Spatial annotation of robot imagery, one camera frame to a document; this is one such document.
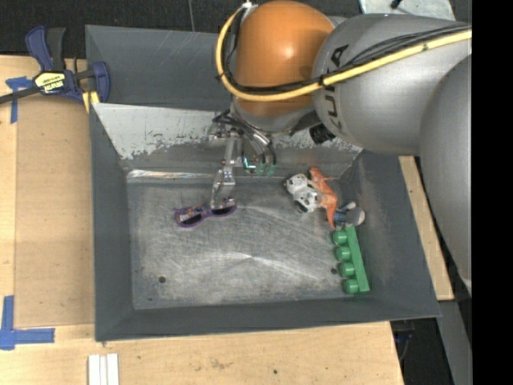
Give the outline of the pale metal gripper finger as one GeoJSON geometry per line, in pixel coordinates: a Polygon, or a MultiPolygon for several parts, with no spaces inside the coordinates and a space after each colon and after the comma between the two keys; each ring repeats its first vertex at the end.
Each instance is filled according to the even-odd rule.
{"type": "Polygon", "coordinates": [[[236,182],[230,168],[223,169],[221,185],[221,208],[224,211],[234,211],[236,209],[236,182]]]}
{"type": "Polygon", "coordinates": [[[210,200],[211,209],[222,209],[224,207],[224,170],[220,168],[213,177],[212,195],[210,200]]]}

